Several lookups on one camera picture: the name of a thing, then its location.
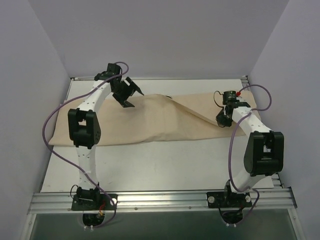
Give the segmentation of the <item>beige cloth surgical kit wrap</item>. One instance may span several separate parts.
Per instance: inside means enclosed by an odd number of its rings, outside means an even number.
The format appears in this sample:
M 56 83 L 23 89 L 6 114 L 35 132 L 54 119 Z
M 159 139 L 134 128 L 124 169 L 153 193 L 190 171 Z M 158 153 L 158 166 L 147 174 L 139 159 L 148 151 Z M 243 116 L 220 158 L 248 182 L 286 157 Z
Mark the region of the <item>beige cloth surgical kit wrap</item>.
M 230 137 L 234 127 L 219 127 L 216 104 L 222 97 L 212 92 L 133 96 L 133 107 L 123 108 L 113 97 L 97 111 L 101 128 L 99 146 L 160 141 L 191 141 Z

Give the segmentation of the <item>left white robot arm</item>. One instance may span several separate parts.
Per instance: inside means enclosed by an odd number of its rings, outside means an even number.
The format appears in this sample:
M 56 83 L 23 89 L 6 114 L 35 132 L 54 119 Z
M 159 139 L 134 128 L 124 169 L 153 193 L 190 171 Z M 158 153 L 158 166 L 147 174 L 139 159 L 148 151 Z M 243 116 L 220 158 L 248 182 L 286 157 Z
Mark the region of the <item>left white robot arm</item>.
M 102 130 L 97 113 L 108 95 L 123 108 L 133 108 L 128 101 L 135 92 L 143 94 L 141 89 L 129 78 L 122 79 L 120 62 L 109 63 L 105 71 L 94 77 L 93 92 L 75 109 L 67 113 L 69 138 L 73 142 L 80 167 L 79 185 L 76 197 L 90 210 L 100 206 L 101 193 L 96 173 L 96 146 Z

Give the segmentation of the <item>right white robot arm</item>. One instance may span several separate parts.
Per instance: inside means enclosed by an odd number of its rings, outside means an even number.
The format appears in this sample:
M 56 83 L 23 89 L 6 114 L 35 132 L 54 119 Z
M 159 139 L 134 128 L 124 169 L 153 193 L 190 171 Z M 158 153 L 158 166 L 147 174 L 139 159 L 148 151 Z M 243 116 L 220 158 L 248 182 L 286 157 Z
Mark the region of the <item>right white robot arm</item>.
M 229 90 L 222 94 L 221 110 L 216 116 L 219 127 L 235 124 L 228 150 L 228 174 L 230 189 L 222 193 L 223 203 L 234 206 L 240 194 L 250 191 L 259 181 L 281 172 L 284 166 L 285 137 L 280 131 L 267 127 L 255 114 L 267 108 L 253 108 L 241 100 L 241 92 Z M 237 129 L 248 137 L 243 157 L 243 169 L 232 174 L 232 150 Z

